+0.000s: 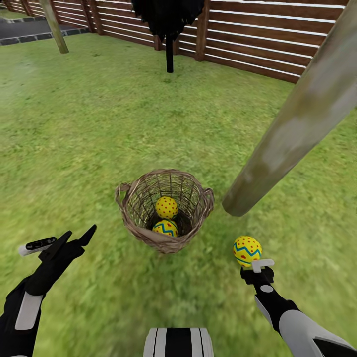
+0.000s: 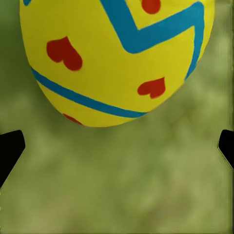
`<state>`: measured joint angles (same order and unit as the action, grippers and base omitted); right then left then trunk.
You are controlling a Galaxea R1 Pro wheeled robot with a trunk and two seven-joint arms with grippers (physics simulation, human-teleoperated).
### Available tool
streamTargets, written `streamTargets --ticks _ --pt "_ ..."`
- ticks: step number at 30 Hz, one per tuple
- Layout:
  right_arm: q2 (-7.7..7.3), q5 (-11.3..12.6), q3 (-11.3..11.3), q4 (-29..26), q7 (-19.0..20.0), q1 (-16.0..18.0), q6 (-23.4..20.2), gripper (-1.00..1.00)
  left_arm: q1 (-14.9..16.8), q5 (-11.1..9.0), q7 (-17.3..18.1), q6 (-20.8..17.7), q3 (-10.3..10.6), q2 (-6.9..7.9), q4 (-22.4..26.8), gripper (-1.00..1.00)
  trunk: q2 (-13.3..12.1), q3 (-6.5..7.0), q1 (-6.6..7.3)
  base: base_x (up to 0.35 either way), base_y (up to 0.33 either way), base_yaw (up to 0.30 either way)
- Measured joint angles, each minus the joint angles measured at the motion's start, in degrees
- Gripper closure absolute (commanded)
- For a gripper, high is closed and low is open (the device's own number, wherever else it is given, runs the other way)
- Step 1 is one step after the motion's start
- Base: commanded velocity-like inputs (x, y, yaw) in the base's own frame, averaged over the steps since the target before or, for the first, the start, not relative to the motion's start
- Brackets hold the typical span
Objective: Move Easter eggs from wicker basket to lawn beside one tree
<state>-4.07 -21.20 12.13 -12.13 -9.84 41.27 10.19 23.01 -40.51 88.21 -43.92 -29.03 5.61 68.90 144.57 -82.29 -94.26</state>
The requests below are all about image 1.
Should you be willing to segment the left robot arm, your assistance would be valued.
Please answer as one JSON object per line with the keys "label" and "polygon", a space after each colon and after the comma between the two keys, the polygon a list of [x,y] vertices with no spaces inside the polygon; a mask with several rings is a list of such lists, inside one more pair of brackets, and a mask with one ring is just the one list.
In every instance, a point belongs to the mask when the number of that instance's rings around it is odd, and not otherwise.
{"label": "left robot arm", "polygon": [[89,244],[96,229],[93,225],[80,239],[69,243],[71,231],[59,239],[51,237],[18,247],[21,256],[40,251],[42,263],[5,298],[0,317],[0,357],[32,357],[42,300],[69,264],[85,252],[82,246]]}

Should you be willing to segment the robot trunk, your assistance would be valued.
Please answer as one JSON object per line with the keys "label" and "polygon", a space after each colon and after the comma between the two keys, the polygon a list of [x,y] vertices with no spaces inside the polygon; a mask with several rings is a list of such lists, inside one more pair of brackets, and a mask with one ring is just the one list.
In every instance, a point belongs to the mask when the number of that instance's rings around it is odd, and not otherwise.
{"label": "robot trunk", "polygon": [[143,357],[214,357],[207,328],[151,328]]}

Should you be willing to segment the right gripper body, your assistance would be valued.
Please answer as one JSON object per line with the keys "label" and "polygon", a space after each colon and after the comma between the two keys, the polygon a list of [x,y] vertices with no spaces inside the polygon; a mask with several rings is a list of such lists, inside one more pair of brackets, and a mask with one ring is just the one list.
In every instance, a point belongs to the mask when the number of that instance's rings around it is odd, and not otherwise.
{"label": "right gripper body", "polygon": [[265,279],[269,283],[274,283],[272,270],[267,268],[262,268],[260,273],[255,273],[253,270],[243,270],[244,279],[246,284],[254,284],[258,279]]}

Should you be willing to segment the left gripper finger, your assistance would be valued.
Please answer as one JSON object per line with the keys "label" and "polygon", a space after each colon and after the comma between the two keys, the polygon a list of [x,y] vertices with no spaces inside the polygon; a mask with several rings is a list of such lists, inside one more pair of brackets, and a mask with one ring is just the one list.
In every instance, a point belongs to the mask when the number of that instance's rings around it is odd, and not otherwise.
{"label": "left gripper finger", "polygon": [[58,263],[66,258],[71,257],[71,255],[65,256],[63,258],[57,256],[59,255],[60,251],[64,247],[64,245],[67,243],[69,237],[71,236],[72,232],[68,231],[64,235],[62,235],[59,239],[57,239],[56,242],[54,242],[48,249],[45,249],[42,254],[46,258],[46,260],[49,260],[53,263]]}
{"label": "left gripper finger", "polygon": [[79,246],[87,246],[93,237],[93,234],[95,233],[95,230],[97,229],[97,225],[93,225],[80,239],[75,239],[72,242],[66,243],[64,247],[73,245],[73,244],[78,244]]}

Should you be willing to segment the wicker basket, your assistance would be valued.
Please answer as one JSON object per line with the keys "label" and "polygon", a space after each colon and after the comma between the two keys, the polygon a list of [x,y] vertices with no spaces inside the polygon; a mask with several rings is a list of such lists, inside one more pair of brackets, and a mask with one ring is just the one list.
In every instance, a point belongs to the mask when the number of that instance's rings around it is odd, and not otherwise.
{"label": "wicker basket", "polygon": [[[198,198],[196,199],[195,210],[192,212],[188,212],[186,210],[186,215],[188,216],[188,221],[186,221],[187,225],[187,233],[182,234],[181,230],[178,230],[178,236],[173,237],[162,233],[154,232],[150,229],[151,221],[157,213],[156,208],[155,212],[151,214],[149,217],[146,218],[144,225],[137,223],[133,220],[133,218],[129,215],[129,210],[127,206],[130,206],[130,211],[135,212],[136,206],[139,204],[139,201],[136,200],[134,204],[131,203],[130,199],[134,198],[134,195],[138,194],[139,188],[138,185],[140,183],[144,184],[144,190],[148,194],[151,191],[151,188],[147,184],[147,178],[149,175],[165,175],[165,172],[170,172],[169,175],[176,174],[176,175],[184,175],[186,178],[190,177],[194,180],[192,184],[197,185],[197,189],[200,190],[198,193]],[[119,198],[115,197],[115,201],[119,204],[121,215],[123,218],[123,223],[127,227],[128,232],[132,234],[136,239],[141,239],[145,244],[149,247],[154,249],[155,251],[161,252],[162,254],[174,254],[190,243],[191,238],[193,238],[198,231],[200,230],[201,226],[203,225],[204,221],[210,213],[214,210],[214,192],[211,188],[204,189],[202,185],[198,182],[198,180],[192,174],[188,172],[182,172],[178,169],[157,169],[151,170],[150,172],[144,173],[140,178],[136,179],[132,183],[123,183],[120,187],[116,189],[116,194],[125,191],[126,195],[122,202],[119,201]],[[144,201],[144,198],[140,198],[140,201]],[[144,202],[139,204],[140,209]],[[137,212],[134,214],[137,217]],[[178,210],[181,215],[185,213],[181,210]],[[190,217],[191,215],[191,217]]]}

